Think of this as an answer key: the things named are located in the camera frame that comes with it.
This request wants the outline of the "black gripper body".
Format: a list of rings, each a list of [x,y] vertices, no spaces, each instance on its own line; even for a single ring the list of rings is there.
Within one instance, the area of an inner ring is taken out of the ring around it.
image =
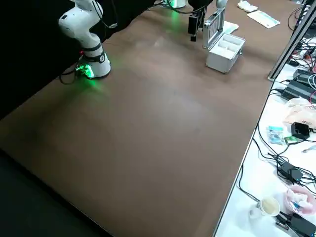
[[[198,10],[207,12],[207,7],[213,2],[213,0],[189,0],[189,5],[193,8],[190,13],[195,13]]]

